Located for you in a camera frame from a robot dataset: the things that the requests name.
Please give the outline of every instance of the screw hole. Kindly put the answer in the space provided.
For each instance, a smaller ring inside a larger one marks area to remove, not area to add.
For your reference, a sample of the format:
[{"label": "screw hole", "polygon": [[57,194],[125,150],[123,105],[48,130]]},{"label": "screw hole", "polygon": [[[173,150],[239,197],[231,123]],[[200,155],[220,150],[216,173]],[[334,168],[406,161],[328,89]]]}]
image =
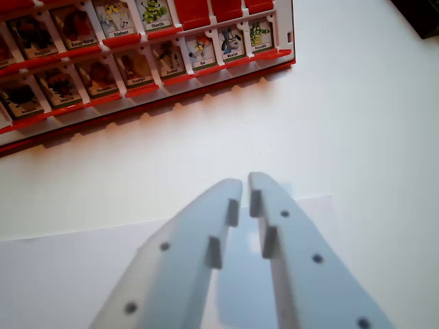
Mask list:
[{"label": "screw hole", "polygon": [[323,257],[321,257],[321,255],[319,255],[319,254],[315,254],[315,255],[313,256],[313,261],[314,261],[315,263],[321,264],[321,263],[323,263]]},{"label": "screw hole", "polygon": [[171,245],[169,244],[169,242],[164,242],[160,245],[160,249],[162,252],[165,252],[166,250],[168,250],[171,247]]},{"label": "screw hole", "polygon": [[367,319],[365,319],[363,317],[361,319],[358,319],[357,325],[361,329],[369,329],[369,328],[371,328],[369,320],[367,320]]},{"label": "screw hole", "polygon": [[137,310],[137,305],[134,302],[126,303],[125,305],[125,313],[132,314]]}]

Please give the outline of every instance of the cartoon crocodile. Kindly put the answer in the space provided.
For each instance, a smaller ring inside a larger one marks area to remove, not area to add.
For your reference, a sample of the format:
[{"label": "cartoon crocodile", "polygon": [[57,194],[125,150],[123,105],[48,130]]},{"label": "cartoon crocodile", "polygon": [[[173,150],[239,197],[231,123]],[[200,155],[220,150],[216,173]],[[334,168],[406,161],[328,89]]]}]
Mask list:
[{"label": "cartoon crocodile", "polygon": [[262,43],[262,34],[270,33],[269,29],[261,29],[258,23],[253,23],[250,29],[250,40],[252,42],[252,47],[260,45]]}]

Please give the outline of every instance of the red plastic tab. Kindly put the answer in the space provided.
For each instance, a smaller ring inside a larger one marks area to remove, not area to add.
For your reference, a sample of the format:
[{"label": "red plastic tab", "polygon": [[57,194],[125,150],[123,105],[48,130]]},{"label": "red plastic tab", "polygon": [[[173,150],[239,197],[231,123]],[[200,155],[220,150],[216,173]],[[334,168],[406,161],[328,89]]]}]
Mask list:
[{"label": "red plastic tab", "polygon": [[174,0],[174,3],[183,29],[196,29],[211,23],[207,0]]},{"label": "red plastic tab", "polygon": [[60,62],[59,54],[32,58],[31,60],[25,60],[24,62],[11,65],[13,69],[35,69],[36,67],[42,67],[52,63]]},{"label": "red plastic tab", "polygon": [[273,0],[246,0],[246,6],[250,14],[266,12],[274,8]]},{"label": "red plastic tab", "polygon": [[287,56],[292,52],[291,49],[273,48],[267,51],[262,51],[254,55],[253,60],[275,60],[276,58]]},{"label": "red plastic tab", "polygon": [[201,70],[199,70],[199,71],[195,71],[195,76],[196,77],[201,77],[201,76],[203,76],[203,75],[206,75],[206,74],[211,74],[211,73],[214,73],[214,72],[218,72],[218,71],[221,71],[221,70],[223,70],[223,69],[225,69],[227,66],[226,65],[215,65],[215,66],[212,66],[212,67],[208,67],[207,69],[201,69]]},{"label": "red plastic tab", "polygon": [[98,98],[95,101],[91,101],[90,103],[84,104],[84,108],[91,108],[92,106],[105,104],[108,103],[109,101],[116,101],[121,98],[122,96],[120,93],[115,93],[110,96]]},{"label": "red plastic tab", "polygon": [[0,14],[5,14],[13,10],[34,7],[33,0],[4,0],[1,2]]},{"label": "red plastic tab", "polygon": [[154,90],[157,90],[158,86],[156,84],[147,84],[146,86],[142,86],[142,87],[137,87],[137,88],[133,88],[131,90],[129,90],[126,94],[125,97],[126,98],[131,98],[134,96],[139,96],[139,95],[143,95],[146,93],[150,93]]},{"label": "red plastic tab", "polygon": [[163,79],[163,84],[165,86],[170,86],[172,84],[179,84],[180,82],[190,80],[194,77],[195,77],[195,75],[193,75],[193,74],[189,75],[186,73],[185,75],[179,75],[178,77],[171,77],[171,78],[166,79],[166,80]]},{"label": "red plastic tab", "polygon": [[242,17],[241,0],[211,0],[211,3],[218,23]]},{"label": "red plastic tab", "polygon": [[232,60],[230,62],[226,63],[226,68],[235,67],[243,64],[247,64],[253,61],[253,58],[245,57],[241,58],[240,60]]},{"label": "red plastic tab", "polygon": [[182,30],[183,28],[181,27],[173,26],[173,27],[168,27],[167,29],[160,29],[158,31],[146,32],[146,35],[148,36],[148,39],[155,39],[155,38],[161,38],[162,36],[170,36]]},{"label": "red plastic tab", "polygon": [[0,70],[0,77],[6,77],[8,75],[17,74],[19,72],[19,68],[17,64],[11,64],[4,69]]},{"label": "red plastic tab", "polygon": [[141,39],[140,33],[128,34],[127,36],[117,36],[115,38],[103,39],[104,45],[108,48],[117,48],[125,45],[131,45],[132,43],[138,43]]},{"label": "red plastic tab", "polygon": [[90,53],[97,53],[99,51],[102,51],[101,47],[99,45],[93,45],[90,47],[83,47],[83,48],[79,48],[79,49],[69,50],[69,51],[66,51],[64,53],[59,53],[58,57],[59,58],[64,58],[64,57],[75,58],[75,57],[85,56],[85,55],[88,55]]}]

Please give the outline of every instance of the name label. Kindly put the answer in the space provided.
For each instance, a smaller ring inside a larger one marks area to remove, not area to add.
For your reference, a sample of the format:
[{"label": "name label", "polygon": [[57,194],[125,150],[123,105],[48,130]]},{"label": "name label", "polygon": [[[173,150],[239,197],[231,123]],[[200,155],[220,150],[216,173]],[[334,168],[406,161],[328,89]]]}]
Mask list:
[{"label": "name label", "polygon": [[98,89],[96,89],[96,93],[103,93],[104,91],[111,90],[111,89],[112,89],[112,86],[98,88]]},{"label": "name label", "polygon": [[271,46],[272,46],[271,42],[266,42],[266,43],[263,43],[262,45],[254,46],[254,47],[252,47],[252,49],[253,49],[253,51],[255,51],[255,50],[261,50],[261,49],[264,49],[264,48],[269,48]]},{"label": "name label", "polygon": [[151,80],[152,77],[137,77],[136,79],[131,79],[127,81],[127,84],[129,86],[133,85],[133,84],[140,84],[141,82],[145,82],[146,80]]},{"label": "name label", "polygon": [[119,31],[109,32],[108,37],[114,38],[115,36],[126,36],[128,34],[133,34],[133,33],[134,33],[134,29],[130,27],[129,29],[121,29]]},{"label": "name label", "polygon": [[243,55],[243,54],[244,54],[244,52],[242,50],[238,49],[238,50],[236,50],[236,51],[234,51],[232,53],[223,54],[222,59],[223,60],[227,60],[229,58],[237,57],[237,56],[240,56],[240,55]]},{"label": "name label", "polygon": [[164,19],[162,21],[145,24],[145,29],[146,30],[158,29],[159,27],[165,27],[170,25],[171,25],[171,21],[169,19]]},{"label": "name label", "polygon": [[197,67],[201,67],[204,65],[212,64],[214,62],[215,62],[215,60],[213,58],[206,58],[205,60],[199,60],[198,62],[192,63],[192,67],[197,68]]},{"label": "name label", "polygon": [[96,39],[87,39],[87,40],[80,40],[80,41],[71,41],[70,46],[72,48],[81,47],[82,45],[90,45],[92,43],[96,43]]},{"label": "name label", "polygon": [[57,52],[58,51],[56,50],[55,47],[50,47],[50,48],[47,48],[47,49],[31,51],[31,52],[27,53],[27,56],[29,57],[29,59],[31,59],[31,58],[47,55],[48,53],[57,53]]}]

